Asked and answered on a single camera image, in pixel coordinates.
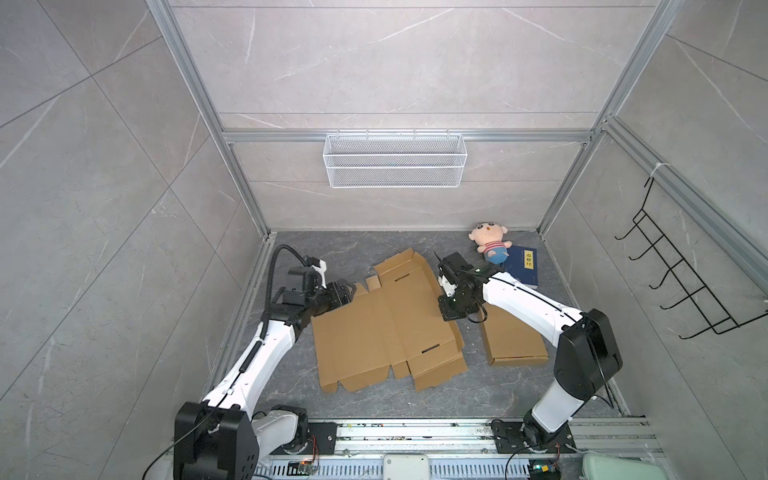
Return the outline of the brown cardboard sheet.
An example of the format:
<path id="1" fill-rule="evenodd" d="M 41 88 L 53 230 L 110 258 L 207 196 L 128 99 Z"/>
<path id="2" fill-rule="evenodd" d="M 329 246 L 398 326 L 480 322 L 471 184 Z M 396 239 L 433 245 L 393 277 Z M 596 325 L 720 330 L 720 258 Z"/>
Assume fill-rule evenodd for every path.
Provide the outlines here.
<path id="1" fill-rule="evenodd" d="M 443 320 L 427 260 L 409 248 L 374 270 L 351 303 L 311 321 L 321 389 L 356 392 L 410 377 L 422 391 L 466 372 L 463 338 Z"/>

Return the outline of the brown cardboard box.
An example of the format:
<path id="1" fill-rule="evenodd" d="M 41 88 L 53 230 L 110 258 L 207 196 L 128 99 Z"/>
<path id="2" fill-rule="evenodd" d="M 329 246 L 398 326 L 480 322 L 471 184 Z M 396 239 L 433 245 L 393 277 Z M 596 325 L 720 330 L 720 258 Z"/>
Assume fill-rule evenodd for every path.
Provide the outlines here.
<path id="1" fill-rule="evenodd" d="M 487 304 L 480 324 L 488 364 L 493 367 L 544 365 L 549 355 L 542 336 L 505 310 Z"/>

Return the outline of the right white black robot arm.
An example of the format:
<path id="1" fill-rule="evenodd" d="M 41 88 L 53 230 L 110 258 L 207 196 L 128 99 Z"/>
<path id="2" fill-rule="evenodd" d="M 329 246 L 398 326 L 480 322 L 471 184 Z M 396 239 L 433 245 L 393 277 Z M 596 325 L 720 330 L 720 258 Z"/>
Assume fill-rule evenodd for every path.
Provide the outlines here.
<path id="1" fill-rule="evenodd" d="M 457 252 L 439 260 L 438 298 L 446 322 L 498 307 L 533 328 L 556 348 L 554 380 L 521 426 L 525 445 L 552 444 L 581 407 L 623 367 L 608 317 L 568 307 L 524 285 L 504 267 L 470 265 Z"/>

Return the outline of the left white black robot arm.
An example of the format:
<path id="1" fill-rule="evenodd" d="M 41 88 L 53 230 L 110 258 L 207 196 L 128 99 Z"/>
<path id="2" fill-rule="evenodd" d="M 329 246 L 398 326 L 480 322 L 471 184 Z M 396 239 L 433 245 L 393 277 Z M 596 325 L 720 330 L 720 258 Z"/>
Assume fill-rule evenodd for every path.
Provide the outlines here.
<path id="1" fill-rule="evenodd" d="M 269 298 L 257 333 L 232 369 L 200 402 L 178 411 L 175 479 L 250 479 L 274 451 L 301 453 L 311 446 L 304 408 L 278 405 L 261 415 L 257 403 L 310 320 L 351 303 L 357 287 L 326 281 L 324 263 L 289 273 L 302 277 L 301 288 L 280 288 Z"/>

